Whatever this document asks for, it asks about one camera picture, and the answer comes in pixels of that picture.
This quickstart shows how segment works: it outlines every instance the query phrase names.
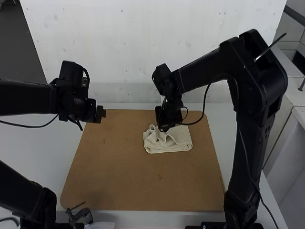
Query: cork mat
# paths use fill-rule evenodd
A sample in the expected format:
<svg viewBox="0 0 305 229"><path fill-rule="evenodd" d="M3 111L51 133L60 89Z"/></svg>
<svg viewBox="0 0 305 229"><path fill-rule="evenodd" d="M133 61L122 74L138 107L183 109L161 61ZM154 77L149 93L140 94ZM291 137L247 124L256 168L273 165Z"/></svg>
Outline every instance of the cork mat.
<svg viewBox="0 0 305 229"><path fill-rule="evenodd" d="M184 122L197 120L189 111ZM189 126L193 148L149 154L143 132L156 125L153 110L107 110L87 124L70 168L61 205L91 209L223 211L224 185L206 116Z"/></svg>

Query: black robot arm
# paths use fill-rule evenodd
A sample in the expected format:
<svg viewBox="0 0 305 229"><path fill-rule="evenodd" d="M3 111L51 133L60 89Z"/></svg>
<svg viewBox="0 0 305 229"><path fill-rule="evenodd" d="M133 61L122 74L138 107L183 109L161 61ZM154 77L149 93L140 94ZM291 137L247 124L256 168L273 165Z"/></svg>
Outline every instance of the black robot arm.
<svg viewBox="0 0 305 229"><path fill-rule="evenodd" d="M257 219L266 144L288 84L272 51L256 59L266 48L260 34L250 30L180 69L171 72L162 64L152 74L156 88L165 96L163 105L156 107L158 127L163 131L185 125L180 110L183 93L227 80L237 121L232 176L224 196L230 229L250 228Z"/></svg>
<svg viewBox="0 0 305 229"><path fill-rule="evenodd" d="M0 116L58 114L59 120L69 120L80 128L79 121L100 123L106 111L88 98L89 83L87 70L69 61L62 62L59 77L50 84L1 79Z"/></svg>
<svg viewBox="0 0 305 229"><path fill-rule="evenodd" d="M89 83L87 70L69 61L62 62L59 77L50 84L0 80L0 116L58 114L59 120L69 120L82 130L79 121L100 123L106 115L102 106L88 98ZM92 223L88 208L75 216L68 210L69 223L56 223L55 193L2 161L0 180L0 207L20 217L22 229L83 229L83 223L76 223L82 216Z"/></svg>

